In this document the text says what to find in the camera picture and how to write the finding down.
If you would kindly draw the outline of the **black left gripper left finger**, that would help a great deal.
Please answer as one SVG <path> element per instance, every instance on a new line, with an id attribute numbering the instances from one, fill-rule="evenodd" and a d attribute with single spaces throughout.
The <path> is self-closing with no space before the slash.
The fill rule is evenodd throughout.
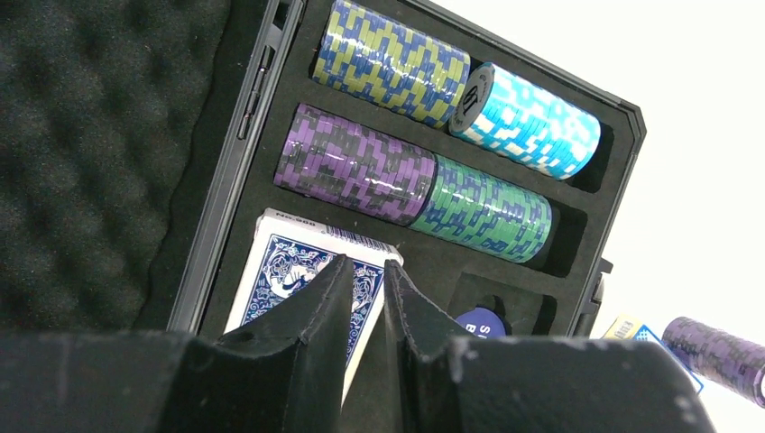
<path id="1" fill-rule="evenodd" d="M 4 332 L 4 432 L 334 432 L 353 264 L 217 341 L 182 332 Z"/>

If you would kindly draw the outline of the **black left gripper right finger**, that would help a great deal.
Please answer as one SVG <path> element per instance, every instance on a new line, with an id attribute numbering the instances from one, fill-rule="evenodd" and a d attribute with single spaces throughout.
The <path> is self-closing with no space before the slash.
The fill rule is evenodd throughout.
<path id="1" fill-rule="evenodd" d="M 584 337 L 483 339 L 384 265 L 396 432 L 711 432 L 659 345 Z"/>

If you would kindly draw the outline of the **blue patterned card deck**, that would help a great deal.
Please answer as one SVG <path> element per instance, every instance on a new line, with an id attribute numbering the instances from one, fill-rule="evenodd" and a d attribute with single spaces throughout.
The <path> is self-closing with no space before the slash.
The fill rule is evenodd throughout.
<path id="1" fill-rule="evenodd" d="M 390 244 L 274 208 L 259 216 L 225 333 L 305 288 L 337 255 L 353 263 L 353 294 L 342 396 L 351 387 L 383 310 L 384 263 L 404 259 Z"/>

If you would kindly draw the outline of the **light blue chip stack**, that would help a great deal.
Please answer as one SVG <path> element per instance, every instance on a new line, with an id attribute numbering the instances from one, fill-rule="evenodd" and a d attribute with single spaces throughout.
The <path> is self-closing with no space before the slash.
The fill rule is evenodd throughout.
<path id="1" fill-rule="evenodd" d="M 470 74 L 448 129 L 556 180 L 590 162 L 602 132 L 595 116 L 493 62 Z"/>

